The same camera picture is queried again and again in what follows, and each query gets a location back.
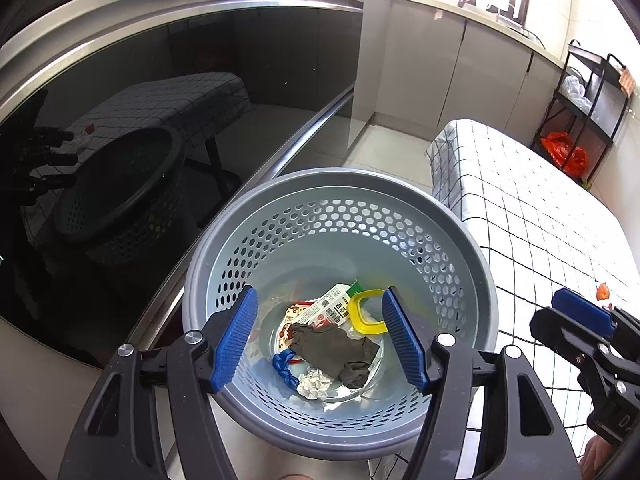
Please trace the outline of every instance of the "gray cloth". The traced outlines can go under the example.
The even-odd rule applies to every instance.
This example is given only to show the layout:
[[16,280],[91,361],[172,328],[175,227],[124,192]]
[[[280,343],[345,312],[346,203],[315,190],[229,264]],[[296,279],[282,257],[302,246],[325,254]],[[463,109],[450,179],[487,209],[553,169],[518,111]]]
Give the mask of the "gray cloth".
[[351,339],[336,324],[319,328],[293,323],[290,348],[312,366],[338,379],[347,388],[361,388],[369,377],[369,366],[380,348],[371,339]]

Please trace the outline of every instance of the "orange paper piece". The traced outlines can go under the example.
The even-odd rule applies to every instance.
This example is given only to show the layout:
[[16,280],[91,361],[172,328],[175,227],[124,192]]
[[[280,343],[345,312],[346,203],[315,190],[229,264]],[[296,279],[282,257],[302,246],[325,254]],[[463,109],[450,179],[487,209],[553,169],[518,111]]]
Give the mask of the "orange paper piece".
[[623,68],[620,71],[620,86],[627,97],[631,97],[631,94],[636,89],[636,80],[631,75],[628,68]]
[[600,285],[598,285],[598,288],[596,290],[596,300],[608,300],[609,295],[609,287],[606,283],[601,283]]

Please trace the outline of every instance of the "crumpled paper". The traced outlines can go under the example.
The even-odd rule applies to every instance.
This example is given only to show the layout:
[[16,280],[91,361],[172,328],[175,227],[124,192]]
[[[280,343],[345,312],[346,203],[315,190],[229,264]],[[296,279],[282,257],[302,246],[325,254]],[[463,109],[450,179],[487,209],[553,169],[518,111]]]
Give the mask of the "crumpled paper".
[[334,382],[332,377],[313,367],[309,368],[306,374],[300,374],[298,380],[300,384],[296,391],[309,400],[325,400],[327,398],[327,390],[331,383]]

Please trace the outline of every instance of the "human hand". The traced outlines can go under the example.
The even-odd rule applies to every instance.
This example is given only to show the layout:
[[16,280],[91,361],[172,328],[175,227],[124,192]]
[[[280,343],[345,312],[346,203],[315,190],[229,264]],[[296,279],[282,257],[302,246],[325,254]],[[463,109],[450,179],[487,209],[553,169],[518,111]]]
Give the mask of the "human hand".
[[582,480],[593,480],[598,471],[604,466],[613,455],[614,448],[601,436],[594,436],[587,442],[584,449],[584,456],[580,460],[580,473]]

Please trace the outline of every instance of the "gray perforated trash can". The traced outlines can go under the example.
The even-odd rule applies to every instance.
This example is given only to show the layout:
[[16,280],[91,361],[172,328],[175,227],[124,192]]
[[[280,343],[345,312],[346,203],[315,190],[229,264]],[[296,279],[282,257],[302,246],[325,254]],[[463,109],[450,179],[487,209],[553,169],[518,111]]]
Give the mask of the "gray perforated trash can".
[[[364,289],[394,285],[438,330],[494,350],[497,300],[488,265],[442,204],[368,171],[288,174],[220,214],[186,280],[185,330],[228,308],[245,283],[258,292],[258,317],[234,380],[215,396],[239,424],[275,446],[326,460],[383,456],[417,437],[430,398],[407,383],[388,334],[369,383],[350,396],[303,399],[271,367],[285,309],[354,280]],[[382,318],[379,306],[367,308]]]

